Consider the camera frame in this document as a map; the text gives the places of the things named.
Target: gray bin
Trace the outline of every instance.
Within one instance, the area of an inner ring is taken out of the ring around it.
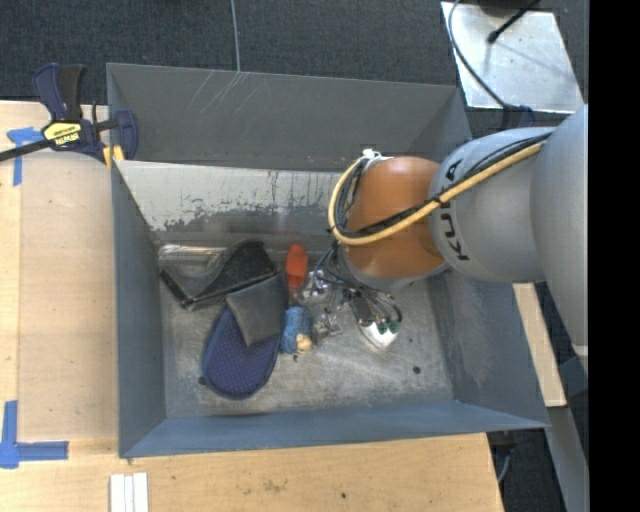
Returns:
[[[457,89],[111,64],[112,111],[134,110],[136,159],[113,172],[123,457],[310,446],[537,428],[547,421],[510,285],[452,270],[397,294],[384,352],[344,333],[281,354],[244,401],[198,383],[221,306],[180,308],[158,277],[165,244],[330,244],[326,203],[361,149],[441,161],[469,136]]]

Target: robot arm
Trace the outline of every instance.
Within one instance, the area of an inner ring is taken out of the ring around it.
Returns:
[[[329,204],[331,231],[355,277],[389,291],[446,261],[476,279],[546,281],[588,371],[587,116],[585,106],[555,129],[474,140],[437,170],[414,157],[363,156]]]

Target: blue object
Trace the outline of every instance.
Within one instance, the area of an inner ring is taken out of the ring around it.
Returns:
[[[17,130],[9,130],[7,137],[11,139],[16,146],[29,144],[30,142],[38,142],[43,139],[42,134],[33,127],[19,128]],[[13,164],[13,186],[22,183],[22,157],[18,156]]]
[[[138,147],[138,129],[133,112],[122,109],[116,112],[116,119],[93,123],[82,119],[82,108],[78,100],[80,79],[85,68],[82,65],[60,66],[56,63],[42,66],[33,76],[33,87],[42,103],[51,114],[51,124],[61,122],[79,124],[81,129],[75,140],[55,141],[49,147],[54,151],[74,151],[105,163],[105,144],[100,140],[99,132],[105,129],[119,128],[120,145],[125,158],[131,159]]]
[[[247,346],[231,309],[225,307],[202,361],[204,379],[218,394],[249,398],[269,380],[278,357],[280,334]]]
[[[284,332],[280,337],[280,350],[293,354],[298,350],[296,337],[298,334],[311,336],[313,317],[307,308],[293,306],[287,309],[284,317]]]
[[[68,459],[68,441],[43,443],[18,443],[16,431],[18,425],[18,402],[12,400],[4,404],[2,422],[2,442],[0,443],[0,468],[16,469],[20,462],[38,460]]]
[[[58,87],[60,65],[51,63],[42,66],[33,75],[33,88],[42,103],[51,114],[53,121],[63,119],[67,115],[64,98]]]

